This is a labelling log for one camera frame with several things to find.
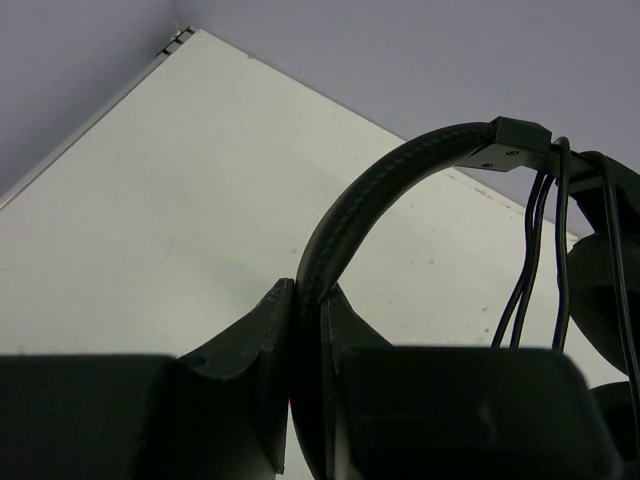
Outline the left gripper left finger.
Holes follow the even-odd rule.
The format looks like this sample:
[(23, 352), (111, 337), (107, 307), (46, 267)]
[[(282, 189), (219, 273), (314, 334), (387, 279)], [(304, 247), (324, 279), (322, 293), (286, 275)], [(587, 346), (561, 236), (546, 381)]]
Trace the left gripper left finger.
[(279, 279), (249, 313), (180, 358), (198, 474), (282, 474), (289, 402), (293, 281)]

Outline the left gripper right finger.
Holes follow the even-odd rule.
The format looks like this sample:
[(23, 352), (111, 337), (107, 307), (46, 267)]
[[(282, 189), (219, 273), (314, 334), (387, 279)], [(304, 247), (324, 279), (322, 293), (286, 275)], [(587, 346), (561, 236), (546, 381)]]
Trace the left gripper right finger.
[(342, 354), (352, 347), (390, 347), (391, 343), (356, 313), (338, 284), (321, 302), (320, 332), (323, 466), (326, 478), (336, 479), (336, 428)]

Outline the black headphones with cable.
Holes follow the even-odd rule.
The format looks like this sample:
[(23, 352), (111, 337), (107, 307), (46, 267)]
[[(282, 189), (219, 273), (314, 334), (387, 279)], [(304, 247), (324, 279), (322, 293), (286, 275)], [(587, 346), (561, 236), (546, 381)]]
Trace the black headphones with cable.
[(324, 460), (320, 305), (377, 220), (452, 166), (537, 173), (525, 262), (487, 347), (343, 352), (336, 479), (635, 479), (639, 177), (539, 124), (499, 117), (399, 146), (335, 201), (296, 275), (290, 395), (312, 475)]

